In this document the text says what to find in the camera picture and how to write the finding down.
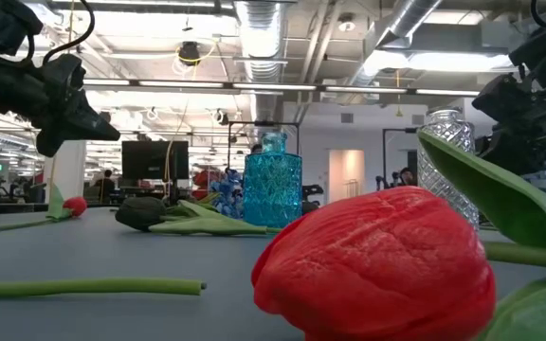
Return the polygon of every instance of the blue glass bottle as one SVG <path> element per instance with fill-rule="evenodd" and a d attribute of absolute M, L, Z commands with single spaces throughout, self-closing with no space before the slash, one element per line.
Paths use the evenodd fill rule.
<path fill-rule="evenodd" d="M 246 157 L 244 220 L 285 227 L 302 215 L 302 158 L 285 152 L 284 133 L 265 133 L 263 152 Z"/>

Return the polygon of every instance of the red tulip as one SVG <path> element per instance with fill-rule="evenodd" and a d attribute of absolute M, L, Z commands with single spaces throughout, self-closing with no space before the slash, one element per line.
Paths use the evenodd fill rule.
<path fill-rule="evenodd" d="M 63 208 L 70 208 L 71 216 L 79 217 L 87 209 L 87 203 L 83 197 L 70 198 L 64 202 Z"/>
<path fill-rule="evenodd" d="M 394 188 L 286 227 L 252 272 L 254 302 L 308 341 L 468 340 L 492 317 L 478 236 L 443 199 Z"/>

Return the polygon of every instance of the textured glass bottle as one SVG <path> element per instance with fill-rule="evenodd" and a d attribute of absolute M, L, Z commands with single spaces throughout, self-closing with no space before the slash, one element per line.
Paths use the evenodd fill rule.
<path fill-rule="evenodd" d="M 265 133 L 263 152 L 246 157 L 244 220 L 285 227 L 302 215 L 302 158 L 285 152 L 284 133 Z"/>
<path fill-rule="evenodd" d="M 420 130 L 432 133 L 458 148 L 473 153 L 475 140 L 471 123 L 459 120 L 456 109 L 442 109 L 427 114 L 428 123 Z M 445 198 L 455 211 L 461 213 L 474 228 L 479 228 L 479 211 L 444 176 L 435 169 L 427 152 L 418 145 L 418 185 Z"/>

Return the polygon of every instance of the exposed ceiling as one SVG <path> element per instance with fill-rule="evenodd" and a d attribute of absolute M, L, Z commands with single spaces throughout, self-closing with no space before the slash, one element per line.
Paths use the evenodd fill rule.
<path fill-rule="evenodd" d="M 328 0 L 299 0 L 295 4 L 286 5 L 283 33 L 283 52 L 281 58 L 287 63 L 283 67 L 282 82 L 297 82 L 303 68 L 304 60 L 309 48 L 309 37 L 318 21 L 317 13 L 321 4 Z M 46 1 L 31 0 L 31 3 Z M 231 16 L 195 15 L 191 14 L 191 6 L 187 6 L 184 13 L 165 13 L 169 1 L 158 1 L 160 6 L 155 7 L 155 0 L 149 1 L 94 1 L 102 3 L 134 4 L 134 11 L 96 11 L 96 29 L 92 36 L 71 53 L 83 59 L 83 67 L 87 70 L 88 78 L 103 79 L 143 79 L 143 80 L 193 80 L 193 81 L 246 81 L 245 63 L 238 61 L 243 57 L 243 47 L 240 39 L 240 29 L 237 20 Z M 352 13 L 355 28 L 351 31 L 338 29 L 339 22 L 330 19 L 334 16 L 333 6 L 336 1 L 331 0 L 325 11 L 323 28 L 320 34 L 319 45 L 325 45 L 324 32 L 331 27 L 330 41 L 325 46 L 324 58 L 317 74 L 313 76 L 315 82 L 336 81 L 339 84 L 350 78 L 361 65 L 364 58 L 364 39 L 372 24 L 391 14 L 393 0 L 338 0 L 339 13 Z M 56 45 L 69 40 L 71 16 L 73 18 L 73 38 L 81 35 L 87 28 L 89 17 L 82 10 L 79 0 L 71 15 L 68 10 L 70 0 L 56 0 L 47 2 L 51 13 L 47 16 L 46 28 L 36 39 L 37 53 L 34 62 L 41 63 L 45 53 Z M 193 2 L 212 3 L 212 1 Z M 446 0 L 439 8 L 433 11 L 426 24 L 479 27 L 481 23 L 509 23 L 515 31 L 525 28 L 527 23 L 529 1 L 523 0 Z M 546 12 L 546 1 L 539 1 L 540 12 Z M 187 67 L 177 59 L 177 49 L 185 41 L 196 41 L 202 56 L 208 56 L 197 67 Z M 480 90 L 485 81 L 494 73 L 466 73 L 416 70 L 402 68 L 396 72 L 379 72 L 375 81 L 381 86 L 419 87 L 432 89 L 452 90 Z M 227 139 L 224 132 L 227 127 L 220 126 L 212 119 L 212 114 L 220 110 L 229 115 L 230 119 L 251 120 L 249 94 L 182 94 L 182 93 L 150 93 L 150 92 L 122 92 L 122 91 L 89 91 L 90 104 L 100 111 L 112 113 L 113 122 L 123 130 L 153 130 L 165 132 L 197 132 L 214 133 L 217 136 L 202 136 L 195 146 L 224 145 Z M 298 107 L 296 94 L 285 94 L 285 119 L 293 119 Z M 340 112 L 351 111 L 356 118 L 363 119 L 359 129 L 369 129 L 381 126 L 402 125 L 411 120 L 411 112 L 417 113 L 426 110 L 428 106 L 435 106 L 452 101 L 452 98 L 443 97 L 411 97 L 397 95 L 381 95 L 375 106 L 339 106 L 339 104 L 354 103 L 354 97 L 320 99 L 313 98 L 316 103 L 307 110 L 307 117 L 303 121 L 305 127 L 325 127 L 326 129 L 348 129 L 340 125 L 337 115 Z M 394 104 L 405 105 L 405 118 L 386 120 L 385 116 L 397 111 Z M 326 115 L 334 115 L 334 119 L 326 119 Z M 0 128 L 27 127 L 14 115 L 0 114 Z M 236 126 L 234 132 L 251 134 L 250 127 Z M 7 141 L 16 139 L 29 145 L 33 135 L 25 132 L 1 132 L 0 137 L 8 137 Z M 155 138 L 169 139 L 172 135 L 155 135 Z M 133 135 L 125 135 L 123 139 L 133 139 Z M 0 147 L 16 148 L 6 139 L 0 140 Z M 98 155 L 90 151 L 88 161 L 95 165 L 106 157 L 118 160 L 118 144 L 90 142 L 90 149 L 98 146 L 111 146 L 111 154 Z M 239 146 L 248 146 L 247 137 L 240 137 Z"/>

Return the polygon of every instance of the gray table surface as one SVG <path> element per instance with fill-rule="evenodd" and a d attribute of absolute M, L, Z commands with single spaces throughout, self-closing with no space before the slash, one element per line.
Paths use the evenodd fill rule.
<path fill-rule="evenodd" d="M 0 224 L 44 213 L 0 215 Z M 503 240 L 482 232 L 483 240 Z M 115 221 L 109 208 L 81 219 L 0 232 L 0 280 L 199 278 L 201 296 L 64 295 L 0 300 L 0 340 L 300 341 L 302 333 L 252 303 L 254 262 L 269 239 L 156 236 Z M 493 263 L 497 297 L 546 269 Z"/>

